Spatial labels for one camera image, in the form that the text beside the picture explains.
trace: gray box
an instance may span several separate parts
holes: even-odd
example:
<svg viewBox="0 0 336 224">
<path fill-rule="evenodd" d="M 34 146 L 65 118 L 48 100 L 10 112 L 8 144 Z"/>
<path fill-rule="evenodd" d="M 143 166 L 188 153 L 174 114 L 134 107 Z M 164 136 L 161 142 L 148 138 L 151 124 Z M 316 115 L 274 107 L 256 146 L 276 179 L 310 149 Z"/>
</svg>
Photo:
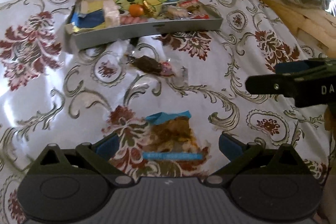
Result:
<svg viewBox="0 0 336 224">
<path fill-rule="evenodd" d="M 204 6 L 210 19 L 162 20 L 130 25 L 121 25 L 100 30 L 73 33 L 73 39 L 79 50 L 110 43 L 118 39 L 130 39 L 147 35 L 187 32 L 187 31 L 216 31 L 219 30 L 223 19 L 213 10 Z"/>
</svg>

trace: orange ball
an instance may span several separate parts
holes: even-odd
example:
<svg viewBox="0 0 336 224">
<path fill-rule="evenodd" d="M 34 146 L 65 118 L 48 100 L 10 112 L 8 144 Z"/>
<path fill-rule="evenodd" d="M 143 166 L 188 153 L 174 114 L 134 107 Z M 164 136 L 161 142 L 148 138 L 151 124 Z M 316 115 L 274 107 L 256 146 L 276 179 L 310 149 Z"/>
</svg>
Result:
<svg viewBox="0 0 336 224">
<path fill-rule="evenodd" d="M 143 15 L 143 7 L 140 4 L 131 4 L 128 11 L 132 17 L 140 17 Z"/>
</svg>

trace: ribbed gray panel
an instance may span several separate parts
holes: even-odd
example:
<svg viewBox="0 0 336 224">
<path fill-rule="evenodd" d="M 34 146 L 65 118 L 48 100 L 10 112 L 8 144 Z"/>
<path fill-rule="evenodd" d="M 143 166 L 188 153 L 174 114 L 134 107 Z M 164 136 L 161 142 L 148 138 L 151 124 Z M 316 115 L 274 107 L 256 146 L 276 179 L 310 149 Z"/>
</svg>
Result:
<svg viewBox="0 0 336 224">
<path fill-rule="evenodd" d="M 142 178 L 118 189 L 96 215 L 78 224 L 266 224 L 239 211 L 223 190 L 197 178 Z M 296 224 L 314 224 L 307 219 Z M 38 224 L 28 221 L 27 224 Z"/>
</svg>

